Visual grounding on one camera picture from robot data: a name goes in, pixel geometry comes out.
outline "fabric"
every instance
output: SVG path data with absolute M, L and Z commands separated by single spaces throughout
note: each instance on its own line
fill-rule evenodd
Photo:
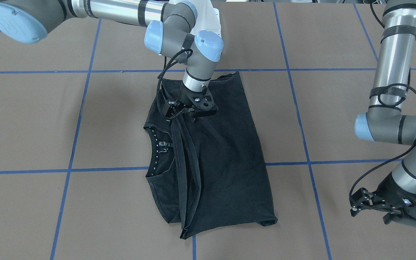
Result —
M 170 101 L 181 84 L 164 79 Z M 277 222 L 240 74 L 221 76 L 209 88 L 218 106 L 216 115 L 194 121 L 183 114 L 168 122 L 155 99 L 144 125 L 152 140 L 146 178 L 163 218 L 181 222 L 182 239 L 221 226 Z

